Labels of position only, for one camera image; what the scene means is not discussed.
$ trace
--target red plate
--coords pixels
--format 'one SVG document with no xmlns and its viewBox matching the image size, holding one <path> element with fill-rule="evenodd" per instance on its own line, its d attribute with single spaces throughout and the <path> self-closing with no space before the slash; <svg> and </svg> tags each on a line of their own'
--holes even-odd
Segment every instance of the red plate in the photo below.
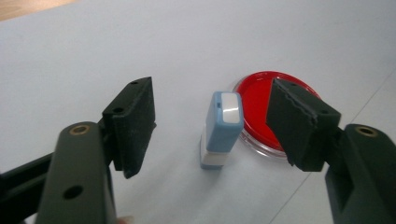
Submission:
<svg viewBox="0 0 396 224">
<path fill-rule="evenodd" d="M 267 117 L 269 95 L 274 78 L 291 81 L 304 87 L 307 91 L 319 97 L 311 87 L 306 85 L 300 79 L 279 72 L 268 71 L 255 73 L 245 77 L 236 85 L 235 91 L 239 92 L 241 95 L 242 106 L 244 108 L 244 132 L 247 133 L 247 138 L 253 138 L 248 139 L 248 141 L 247 139 L 244 140 L 249 142 L 250 145 L 253 145 L 252 147 L 256 150 L 258 149 L 255 148 L 254 143 L 259 142 L 263 144 L 264 146 L 261 146 L 259 152 L 265 155 L 268 155 L 268 153 L 265 153 L 268 152 L 265 149 L 283 152 L 282 146 L 279 144 L 274 133 L 265 122 L 265 118 Z"/>
</svg>

